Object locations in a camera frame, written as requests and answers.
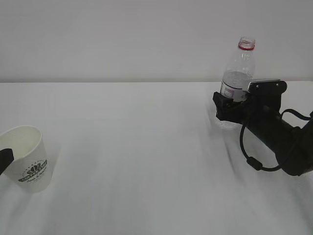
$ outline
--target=white table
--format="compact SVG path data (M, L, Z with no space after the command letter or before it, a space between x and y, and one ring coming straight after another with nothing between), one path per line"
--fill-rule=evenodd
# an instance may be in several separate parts
M283 107L308 115L313 82ZM56 161L47 189L0 177L1 235L311 235L312 173L257 172L208 110L220 83L0 84L0 131L29 124ZM289 115L292 124L301 122ZM249 131L247 152L271 153Z

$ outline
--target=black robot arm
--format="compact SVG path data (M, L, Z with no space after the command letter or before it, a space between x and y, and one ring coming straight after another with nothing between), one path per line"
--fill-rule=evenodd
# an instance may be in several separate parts
M247 99L233 102L218 92L213 95L219 120L242 124L240 147L246 161L256 170L276 171L283 169L289 175L301 175L313 170L313 113L305 117L295 110L287 109L298 118L309 122L301 129L282 120L279 113L281 94L287 84L281 80L261 80L247 83L244 90ZM264 167L260 161L248 156L243 144L245 128L248 128L276 156L278 166Z

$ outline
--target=paper cup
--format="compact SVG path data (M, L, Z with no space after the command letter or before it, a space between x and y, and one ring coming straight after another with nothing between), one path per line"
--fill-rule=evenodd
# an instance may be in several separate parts
M11 148L14 161L4 171L11 180L28 192L45 189L52 177L43 135L33 126L18 126L0 135L0 149Z

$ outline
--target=clear plastic bottle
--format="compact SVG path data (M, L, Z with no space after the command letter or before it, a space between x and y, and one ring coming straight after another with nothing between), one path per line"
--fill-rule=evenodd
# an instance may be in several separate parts
M242 37L238 43L237 50L230 57L225 72L220 93L227 98L234 99L234 102L241 102L246 99L243 92L243 84L252 80L255 71L255 60L253 50L255 39ZM238 124L229 121L219 121L218 125L223 129L234 129Z

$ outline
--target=cup logo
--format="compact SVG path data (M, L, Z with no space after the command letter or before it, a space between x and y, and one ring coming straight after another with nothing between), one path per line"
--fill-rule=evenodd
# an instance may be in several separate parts
M28 167L22 174L20 182L36 182L43 177L47 167L47 160L38 160Z

